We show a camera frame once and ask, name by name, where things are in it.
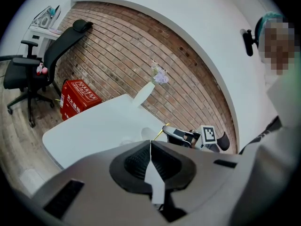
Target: red fire extinguisher box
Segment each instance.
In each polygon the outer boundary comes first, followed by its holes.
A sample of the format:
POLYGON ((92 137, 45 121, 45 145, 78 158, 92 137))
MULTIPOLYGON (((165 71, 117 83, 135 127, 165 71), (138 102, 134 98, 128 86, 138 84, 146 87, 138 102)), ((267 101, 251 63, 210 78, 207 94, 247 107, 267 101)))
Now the red fire extinguisher box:
POLYGON ((61 113, 65 121, 102 102, 83 80, 66 81, 61 95, 61 113))

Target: white vase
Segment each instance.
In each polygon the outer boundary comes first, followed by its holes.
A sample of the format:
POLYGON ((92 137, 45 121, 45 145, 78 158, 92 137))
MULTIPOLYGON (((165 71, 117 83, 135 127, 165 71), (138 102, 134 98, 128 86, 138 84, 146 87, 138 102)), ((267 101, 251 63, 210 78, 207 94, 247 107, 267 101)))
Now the white vase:
POLYGON ((154 88, 155 85, 152 82, 148 82, 133 99, 133 105, 137 107, 141 105, 150 96, 154 88))

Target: white table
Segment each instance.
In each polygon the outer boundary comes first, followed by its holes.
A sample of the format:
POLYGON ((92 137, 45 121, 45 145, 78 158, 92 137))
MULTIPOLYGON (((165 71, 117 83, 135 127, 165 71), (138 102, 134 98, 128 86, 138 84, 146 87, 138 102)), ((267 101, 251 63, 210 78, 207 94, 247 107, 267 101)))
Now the white table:
MULTIPOLYGON (((125 94, 83 111, 47 131, 43 144, 67 168, 93 153, 152 140, 164 124, 142 106, 133 106, 132 101, 125 94)), ((167 141, 167 137, 162 133, 156 140, 167 141)))
MULTIPOLYGON (((48 48, 51 40, 56 40, 60 34, 53 33, 48 29, 36 27, 31 25, 26 33, 25 40, 38 43, 38 47, 33 47, 33 54, 37 57, 44 58, 46 49, 48 48), (33 35, 39 36, 39 39, 33 39, 33 35)), ((27 46, 24 48, 23 57, 27 57, 27 46)))

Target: chair backrest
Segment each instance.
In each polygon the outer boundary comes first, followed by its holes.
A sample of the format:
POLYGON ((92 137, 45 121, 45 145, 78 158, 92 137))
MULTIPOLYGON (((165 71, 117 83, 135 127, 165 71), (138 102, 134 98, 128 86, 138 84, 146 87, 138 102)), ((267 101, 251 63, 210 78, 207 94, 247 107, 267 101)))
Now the chair backrest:
POLYGON ((58 59, 74 44, 76 44, 82 37, 84 37, 85 32, 92 27, 91 22, 86 22, 84 20, 77 20, 73 24, 73 27, 66 29, 61 36, 54 41, 54 43, 47 49, 44 55, 44 65, 48 69, 49 83, 52 83, 55 77, 55 65, 58 59), (75 30, 74 24, 76 22, 82 22, 85 27, 81 30, 75 30))
POLYGON ((230 147, 230 141, 229 138, 226 134, 226 132, 224 132, 223 136, 219 139, 217 139, 217 145, 223 150, 223 151, 227 151, 228 148, 230 147))

